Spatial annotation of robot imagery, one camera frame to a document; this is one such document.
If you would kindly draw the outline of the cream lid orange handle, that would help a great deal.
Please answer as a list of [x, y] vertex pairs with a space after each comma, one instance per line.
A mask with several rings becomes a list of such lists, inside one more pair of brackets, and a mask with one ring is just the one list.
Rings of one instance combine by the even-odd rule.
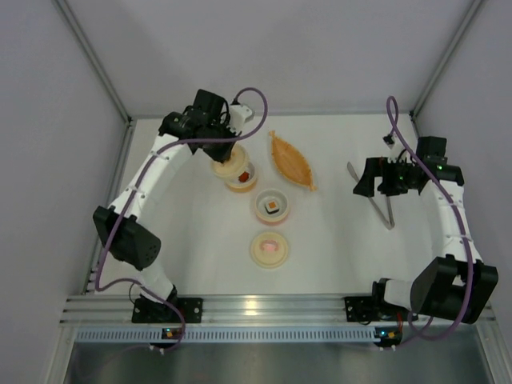
[[249, 155], [245, 148], [235, 144], [228, 160], [224, 162], [210, 162], [214, 175], [220, 179], [233, 179], [242, 174], [249, 163]]

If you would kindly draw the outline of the red fried shrimp toy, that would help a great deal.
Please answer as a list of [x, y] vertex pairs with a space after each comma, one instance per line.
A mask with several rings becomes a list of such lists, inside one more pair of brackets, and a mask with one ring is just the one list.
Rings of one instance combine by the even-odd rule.
[[247, 172], [242, 173], [242, 174], [238, 177], [238, 181], [239, 181], [240, 183], [245, 183], [245, 182], [247, 182], [249, 179], [250, 179], [250, 174], [249, 174], [249, 173], [247, 173]]

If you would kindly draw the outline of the orange round lunch box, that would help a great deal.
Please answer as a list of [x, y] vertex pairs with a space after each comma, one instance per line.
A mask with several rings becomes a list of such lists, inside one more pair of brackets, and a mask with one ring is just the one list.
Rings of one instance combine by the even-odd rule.
[[226, 187], [235, 193], [246, 193], [251, 191], [257, 183], [258, 170], [249, 162], [245, 170], [237, 177], [225, 182]]

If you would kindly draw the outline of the metal serving tongs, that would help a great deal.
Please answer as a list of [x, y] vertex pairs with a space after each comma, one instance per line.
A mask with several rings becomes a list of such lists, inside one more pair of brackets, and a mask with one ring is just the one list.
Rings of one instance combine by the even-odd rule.
[[[358, 176], [358, 173], [356, 172], [355, 168], [353, 167], [351, 162], [348, 162], [346, 164], [346, 168], [352, 177], [352, 179], [358, 183], [360, 181], [360, 177]], [[387, 230], [392, 230], [395, 228], [395, 221], [394, 221], [394, 214], [392, 209], [392, 204], [390, 197], [385, 196], [385, 203], [386, 203], [386, 214], [384, 211], [379, 207], [379, 205], [375, 202], [373, 198], [367, 198], [369, 203], [374, 209], [374, 212], [377, 214], [378, 218], [380, 219], [381, 223], [384, 225], [384, 227]]]

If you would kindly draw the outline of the pink round lunch box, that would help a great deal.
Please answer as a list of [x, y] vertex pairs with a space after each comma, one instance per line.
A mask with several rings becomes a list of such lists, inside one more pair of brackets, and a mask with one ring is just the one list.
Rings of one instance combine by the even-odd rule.
[[282, 224], [289, 216], [288, 197], [279, 189], [260, 190], [252, 198], [251, 205], [255, 218], [267, 226]]

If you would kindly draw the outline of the sushi roll toy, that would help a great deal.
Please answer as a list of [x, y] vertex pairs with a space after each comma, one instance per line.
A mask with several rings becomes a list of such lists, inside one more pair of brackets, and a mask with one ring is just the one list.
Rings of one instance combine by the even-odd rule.
[[265, 202], [264, 207], [268, 215], [276, 214], [281, 210], [280, 205], [276, 200], [269, 200]]

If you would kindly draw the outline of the cream lid pink handle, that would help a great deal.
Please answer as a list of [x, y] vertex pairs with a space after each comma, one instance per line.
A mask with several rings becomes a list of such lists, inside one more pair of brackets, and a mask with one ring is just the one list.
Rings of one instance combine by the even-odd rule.
[[263, 269], [279, 268], [289, 257], [288, 241], [278, 232], [257, 234], [250, 244], [250, 256]]

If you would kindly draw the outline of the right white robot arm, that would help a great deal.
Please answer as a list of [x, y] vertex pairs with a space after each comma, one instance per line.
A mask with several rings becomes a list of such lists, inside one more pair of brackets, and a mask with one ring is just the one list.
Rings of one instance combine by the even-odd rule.
[[432, 260], [412, 281], [381, 278], [364, 300], [372, 315], [404, 316], [408, 310], [445, 320], [475, 323], [498, 283], [498, 271], [485, 264], [470, 234], [463, 203], [464, 178], [446, 158], [446, 139], [418, 140], [409, 158], [368, 158], [355, 180], [354, 194], [369, 201], [376, 193], [387, 199], [418, 192], [430, 228]]

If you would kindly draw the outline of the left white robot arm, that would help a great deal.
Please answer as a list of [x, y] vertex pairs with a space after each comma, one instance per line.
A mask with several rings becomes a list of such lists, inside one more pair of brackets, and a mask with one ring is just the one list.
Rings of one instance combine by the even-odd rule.
[[93, 221], [103, 245], [97, 274], [107, 257], [131, 265], [138, 272], [127, 282], [141, 288], [134, 317], [148, 323], [184, 321], [177, 308], [175, 285], [158, 258], [161, 240], [148, 225], [172, 178], [192, 156], [202, 150], [212, 160], [230, 159], [235, 139], [254, 116], [237, 99], [228, 102], [206, 90], [196, 93], [183, 112], [164, 117], [150, 152], [125, 189], [107, 207], [98, 206]]

